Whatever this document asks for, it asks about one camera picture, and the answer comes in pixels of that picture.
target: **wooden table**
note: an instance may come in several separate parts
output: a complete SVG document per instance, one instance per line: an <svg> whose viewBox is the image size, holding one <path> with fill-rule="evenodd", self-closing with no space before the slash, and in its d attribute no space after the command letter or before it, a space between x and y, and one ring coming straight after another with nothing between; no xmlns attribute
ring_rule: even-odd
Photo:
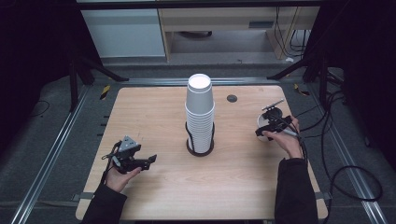
<svg viewBox="0 0 396 224"><path fill-rule="evenodd" d="M148 171L132 179L124 190L128 200L122 219L204 220L272 219L278 163L287 154L272 141L261 142L254 131L266 105L285 98L278 86L215 86L215 146L205 157L186 149L185 87L124 88L114 104L106 131L94 159L85 192L98 186L108 154L124 135L142 145L135 154L146 159L158 154ZM227 96L237 96L230 103ZM284 117L288 103L278 105ZM309 166L315 191L318 183ZM327 209L318 202L318 216ZM90 200L81 200L82 219Z"/></svg>

